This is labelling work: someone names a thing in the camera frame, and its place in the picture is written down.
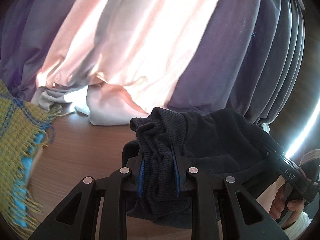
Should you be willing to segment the right hand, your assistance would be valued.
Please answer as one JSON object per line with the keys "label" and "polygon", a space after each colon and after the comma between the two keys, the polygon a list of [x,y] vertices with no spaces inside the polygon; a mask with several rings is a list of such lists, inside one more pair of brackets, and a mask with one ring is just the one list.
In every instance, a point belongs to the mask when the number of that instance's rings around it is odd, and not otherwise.
{"label": "right hand", "polygon": [[290,185],[284,184],[279,188],[269,210],[269,215],[274,220],[279,219],[285,209],[292,212],[290,217],[283,224],[283,227],[293,224],[299,218],[305,206],[302,199],[294,199],[290,202],[285,201],[285,196],[287,195],[289,187]]}

